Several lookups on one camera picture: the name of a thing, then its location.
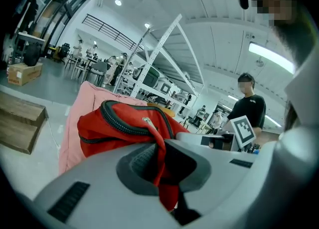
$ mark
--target zipper pull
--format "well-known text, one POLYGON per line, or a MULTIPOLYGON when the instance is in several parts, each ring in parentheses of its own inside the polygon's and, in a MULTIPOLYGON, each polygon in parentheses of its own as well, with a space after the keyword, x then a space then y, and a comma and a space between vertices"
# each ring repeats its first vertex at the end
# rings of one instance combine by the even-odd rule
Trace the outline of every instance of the zipper pull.
POLYGON ((155 125, 153 124, 152 120, 150 120, 148 117, 143 117, 142 120, 144 120, 145 122, 147 122, 151 127, 153 127, 156 131, 156 127, 155 125))

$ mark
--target fluorescent light tube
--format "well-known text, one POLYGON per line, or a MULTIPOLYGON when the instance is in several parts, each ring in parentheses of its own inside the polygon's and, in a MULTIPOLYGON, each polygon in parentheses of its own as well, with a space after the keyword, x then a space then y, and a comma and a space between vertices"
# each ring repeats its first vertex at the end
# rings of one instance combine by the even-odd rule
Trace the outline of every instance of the fluorescent light tube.
POLYGON ((280 124, 278 124, 276 121, 274 121, 271 117, 269 117, 268 115, 265 115, 266 118, 268 118, 272 123, 274 123, 276 126, 281 127, 280 124))
POLYGON ((233 99, 233 100, 235 100, 235 101, 238 101, 238 99, 237 98, 235 98, 235 97, 232 97, 232 96, 228 96, 230 99, 233 99))
POLYGON ((225 105, 223 105, 223 107, 226 108, 226 109, 228 109, 228 110, 230 110, 230 111, 232 111, 231 108, 229 108, 229 107, 227 107, 227 106, 225 106, 225 105))
POLYGON ((265 57, 269 59, 270 61, 273 61, 274 63, 278 64, 279 66, 283 67, 290 73, 295 73, 295 67, 292 62, 287 60, 286 58, 282 57, 281 55, 278 55, 277 53, 269 50, 268 48, 265 48, 263 46, 260 46, 256 43, 251 42, 249 44, 249 51, 253 52, 257 55, 260 55, 262 57, 265 57))

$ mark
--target cardboard box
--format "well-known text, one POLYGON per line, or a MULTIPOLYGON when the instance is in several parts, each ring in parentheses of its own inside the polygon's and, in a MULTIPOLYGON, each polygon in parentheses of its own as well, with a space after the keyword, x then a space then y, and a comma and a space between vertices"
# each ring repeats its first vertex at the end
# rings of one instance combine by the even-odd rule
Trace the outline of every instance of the cardboard box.
POLYGON ((37 63, 35 66, 27 66, 24 63, 13 64, 9 67, 8 82, 23 86, 25 83, 34 80, 41 75, 42 64, 37 63))

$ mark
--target zipper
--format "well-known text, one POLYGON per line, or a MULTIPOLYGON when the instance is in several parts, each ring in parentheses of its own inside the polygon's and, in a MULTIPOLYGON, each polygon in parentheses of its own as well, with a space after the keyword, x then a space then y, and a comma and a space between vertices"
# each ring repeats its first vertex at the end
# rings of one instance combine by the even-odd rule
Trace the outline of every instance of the zipper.
POLYGON ((151 127, 153 127, 153 128, 157 131, 155 125, 154 125, 153 122, 152 122, 152 120, 150 120, 148 117, 143 117, 142 119, 143 119, 144 121, 146 121, 151 127))
MULTIPOLYGON (((140 127, 131 126, 131 125, 127 124, 126 122, 124 122, 122 119, 120 119, 112 109, 112 105, 118 104, 118 103, 120 103, 120 102, 104 101, 104 102, 102 102, 102 104, 100 106, 100 112, 102 114, 103 119, 111 127, 115 128, 116 130, 121 131, 125 134, 152 136, 152 134, 150 133, 150 131, 147 128, 140 128, 140 127)), ((134 105, 130 105, 130 106, 136 110, 155 110, 155 111, 159 112, 166 123, 170 138, 173 139, 174 136, 173 136, 172 129, 169 125, 168 119, 167 119, 166 115, 159 108, 150 107, 150 106, 134 106, 134 105)), ((144 118, 142 118, 142 120, 146 121, 149 125, 151 125, 154 129, 156 129, 153 122, 148 117, 144 117, 144 118)), ((83 138, 80 136, 80 139, 85 143, 95 144, 95 143, 101 143, 104 141, 108 141, 110 139, 113 140, 114 138, 106 137, 106 138, 97 138, 97 139, 86 139, 86 138, 83 138)))
POLYGON ((118 131, 121 131, 126 134, 132 134, 132 135, 151 135, 150 131, 148 129, 140 128, 140 127, 134 127, 123 120, 121 120, 115 112, 112 110, 112 105, 115 103, 110 103, 110 101, 104 101, 102 102, 100 106, 101 114, 104 118, 104 120, 113 128, 115 128, 118 131))
POLYGON ((82 136, 79 136, 81 141, 87 143, 87 144, 98 144, 105 141, 111 141, 111 140, 119 140, 119 138, 115 137, 105 137, 105 138, 97 138, 97 139, 86 139, 82 136))

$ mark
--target black t-shirt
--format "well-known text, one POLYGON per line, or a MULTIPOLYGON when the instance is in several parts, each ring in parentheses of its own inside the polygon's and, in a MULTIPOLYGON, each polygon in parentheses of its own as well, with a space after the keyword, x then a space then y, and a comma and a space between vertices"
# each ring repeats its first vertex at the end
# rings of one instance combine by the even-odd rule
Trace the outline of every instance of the black t-shirt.
POLYGON ((266 114, 266 104, 264 98, 259 95, 253 95, 248 98, 240 99, 236 102, 228 119, 234 119, 246 115, 252 127, 264 126, 266 114))

